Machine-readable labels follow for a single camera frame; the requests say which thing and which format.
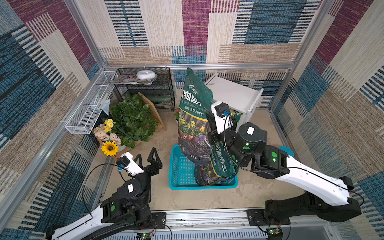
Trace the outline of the green soil bag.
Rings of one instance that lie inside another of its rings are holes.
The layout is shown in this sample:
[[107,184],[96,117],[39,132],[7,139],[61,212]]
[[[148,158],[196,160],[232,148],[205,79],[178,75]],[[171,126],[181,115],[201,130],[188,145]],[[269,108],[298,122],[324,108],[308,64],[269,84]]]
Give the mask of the green soil bag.
[[196,165],[210,162],[211,127],[207,114],[211,113],[213,102],[212,91],[188,68],[179,105],[178,139],[182,154]]
[[217,186],[219,179],[226,179],[237,174],[239,168],[229,159],[227,149],[222,142],[215,144],[206,166],[195,166],[195,180],[199,186]]

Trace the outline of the yellow fertilizer bag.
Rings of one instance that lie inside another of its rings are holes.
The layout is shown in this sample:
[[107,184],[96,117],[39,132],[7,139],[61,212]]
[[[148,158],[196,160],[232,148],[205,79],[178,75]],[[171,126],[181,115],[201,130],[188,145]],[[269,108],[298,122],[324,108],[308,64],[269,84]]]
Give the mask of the yellow fertilizer bag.
[[230,113],[231,113],[231,116],[232,116],[234,119],[236,119],[237,122],[240,121],[241,116],[243,115],[243,113],[240,113],[240,112],[238,112],[238,111],[236,111],[236,110],[233,110],[233,109],[230,109]]

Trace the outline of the colourful flower soil bag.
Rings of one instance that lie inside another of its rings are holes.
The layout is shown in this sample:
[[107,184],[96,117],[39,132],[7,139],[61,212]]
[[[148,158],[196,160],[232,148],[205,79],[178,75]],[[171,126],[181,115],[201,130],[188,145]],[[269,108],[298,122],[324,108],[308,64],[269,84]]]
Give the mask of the colourful flower soil bag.
[[238,184],[238,175],[235,174],[226,179],[219,179],[216,182],[217,186],[236,186]]

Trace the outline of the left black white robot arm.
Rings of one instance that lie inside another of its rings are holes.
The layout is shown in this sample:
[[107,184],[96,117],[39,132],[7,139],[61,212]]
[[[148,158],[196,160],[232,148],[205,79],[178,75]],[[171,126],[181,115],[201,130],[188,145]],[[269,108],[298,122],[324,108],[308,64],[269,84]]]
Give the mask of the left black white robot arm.
[[141,155],[122,155],[118,167],[128,172],[131,179],[88,215],[67,226],[47,228],[46,239],[102,240],[127,230],[154,233],[161,221],[153,217],[150,208],[151,180],[163,167],[156,148],[152,148],[147,161],[149,164],[144,167]]

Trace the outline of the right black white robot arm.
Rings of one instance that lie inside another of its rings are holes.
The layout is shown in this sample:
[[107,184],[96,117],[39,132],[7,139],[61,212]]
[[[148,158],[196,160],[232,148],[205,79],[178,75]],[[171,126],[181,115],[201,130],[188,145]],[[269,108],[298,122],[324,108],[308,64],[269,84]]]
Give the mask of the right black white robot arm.
[[267,145],[268,133],[252,123],[236,128],[231,115],[207,116],[210,143],[222,143],[224,156],[239,169],[257,176],[295,185],[304,193],[286,200],[267,200],[265,221],[313,215],[342,223],[361,215],[361,205],[351,197],[354,185],[349,177],[333,178],[305,166],[287,152]]

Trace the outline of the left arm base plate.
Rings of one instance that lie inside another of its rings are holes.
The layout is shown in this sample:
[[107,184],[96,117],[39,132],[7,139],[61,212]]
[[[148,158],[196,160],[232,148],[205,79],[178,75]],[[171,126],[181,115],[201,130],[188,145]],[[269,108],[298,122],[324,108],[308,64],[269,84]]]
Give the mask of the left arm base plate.
[[151,212],[152,219],[147,226],[148,230],[156,229],[163,230],[166,228],[167,213],[166,212]]

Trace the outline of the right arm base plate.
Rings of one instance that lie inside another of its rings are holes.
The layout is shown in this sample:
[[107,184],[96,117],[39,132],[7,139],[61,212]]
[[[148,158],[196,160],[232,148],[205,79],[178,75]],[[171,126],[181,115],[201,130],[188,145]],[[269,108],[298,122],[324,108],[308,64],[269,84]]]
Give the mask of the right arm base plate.
[[250,226],[277,226],[289,225],[291,223],[289,218],[283,218],[276,215],[274,211],[265,209],[248,209],[246,210]]

